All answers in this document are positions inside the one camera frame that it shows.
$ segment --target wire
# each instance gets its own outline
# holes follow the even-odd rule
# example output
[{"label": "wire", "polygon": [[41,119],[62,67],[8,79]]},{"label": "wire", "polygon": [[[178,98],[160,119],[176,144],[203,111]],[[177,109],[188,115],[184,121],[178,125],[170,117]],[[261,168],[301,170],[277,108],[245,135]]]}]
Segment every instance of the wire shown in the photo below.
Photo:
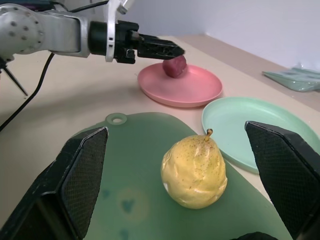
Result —
[{"label": "wire", "polygon": [[[90,4],[90,5],[86,5],[86,6],[82,6],[82,7],[79,7],[79,8],[76,8],[76,9],[73,9],[71,10],[70,12],[71,13],[78,13],[78,12],[81,12],[81,11],[84,11],[84,10],[87,10],[87,9],[92,9],[92,8],[95,8],[95,7],[99,7],[99,6],[102,6],[102,5],[106,5],[109,1],[101,1],[101,2],[97,2],[97,3],[93,3],[93,4]],[[34,92],[31,94],[31,96],[25,100],[25,102],[0,126],[0,132],[28,105],[28,103],[31,102],[31,100],[38,94],[43,82],[44,82],[44,79],[45,79],[45,76],[46,76],[46,73],[47,73],[47,70],[48,70],[48,67],[50,65],[50,62],[52,60],[52,58],[55,56],[54,53],[51,53],[50,56],[48,57],[48,59],[46,60],[46,63],[43,67],[43,70],[42,70],[42,73],[41,73],[41,77],[39,79],[39,83],[38,85],[36,86],[36,89],[34,90]]]},{"label": "wire", "polygon": [[109,1],[100,1],[100,2],[97,2],[97,3],[90,4],[90,5],[81,6],[81,7],[78,7],[76,9],[71,10],[70,13],[78,13],[78,12],[81,12],[81,11],[84,11],[84,10],[87,10],[87,9],[93,9],[95,7],[106,5],[108,2]]}]

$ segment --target beige table surface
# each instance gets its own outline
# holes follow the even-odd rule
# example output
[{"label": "beige table surface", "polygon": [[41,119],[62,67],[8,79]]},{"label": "beige table surface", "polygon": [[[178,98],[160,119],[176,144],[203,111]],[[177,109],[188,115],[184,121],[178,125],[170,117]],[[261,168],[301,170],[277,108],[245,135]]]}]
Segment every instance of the beige table surface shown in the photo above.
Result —
[{"label": "beige table surface", "polygon": [[[224,96],[255,97],[282,106],[320,134],[319,112],[253,77],[173,37],[186,50],[190,64],[215,73]],[[38,84],[48,52],[17,55],[9,68],[29,93]],[[202,108],[177,109],[146,97],[137,84],[140,70],[159,60],[137,58],[134,65],[106,63],[103,56],[88,59],[55,56],[37,97],[0,133],[0,226],[37,175],[57,156],[77,131],[111,113],[162,112],[173,115],[202,134]],[[0,80],[0,122],[24,101],[5,74]],[[258,175],[236,169],[264,196]]]}]

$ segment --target pear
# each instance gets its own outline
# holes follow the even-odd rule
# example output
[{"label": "pear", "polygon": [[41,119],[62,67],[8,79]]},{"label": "pear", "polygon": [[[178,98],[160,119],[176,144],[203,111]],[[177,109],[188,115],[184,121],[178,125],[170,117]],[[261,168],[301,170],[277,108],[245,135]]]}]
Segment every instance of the pear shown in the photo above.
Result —
[{"label": "pear", "polygon": [[189,209],[217,201],[227,186],[226,164],[216,142],[206,135],[188,136],[164,155],[161,178],[168,194]]}]

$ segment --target red fruit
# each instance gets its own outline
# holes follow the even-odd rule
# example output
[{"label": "red fruit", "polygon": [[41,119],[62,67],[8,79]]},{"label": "red fruit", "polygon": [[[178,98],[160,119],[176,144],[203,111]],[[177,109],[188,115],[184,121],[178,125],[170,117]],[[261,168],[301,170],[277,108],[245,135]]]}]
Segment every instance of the red fruit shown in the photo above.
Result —
[{"label": "red fruit", "polygon": [[185,56],[178,56],[170,60],[164,60],[162,68],[169,77],[177,78],[187,68],[187,60]]}]

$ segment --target pink plastic plate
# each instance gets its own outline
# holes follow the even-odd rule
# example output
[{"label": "pink plastic plate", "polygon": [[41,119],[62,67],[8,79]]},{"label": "pink plastic plate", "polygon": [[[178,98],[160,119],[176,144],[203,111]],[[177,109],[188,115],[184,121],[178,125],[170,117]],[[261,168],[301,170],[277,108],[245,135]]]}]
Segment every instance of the pink plastic plate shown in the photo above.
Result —
[{"label": "pink plastic plate", "polygon": [[188,65],[178,78],[166,75],[162,63],[144,68],[138,75],[142,91],[151,99],[165,105],[193,108],[206,105],[222,93],[222,83],[211,72]]}]

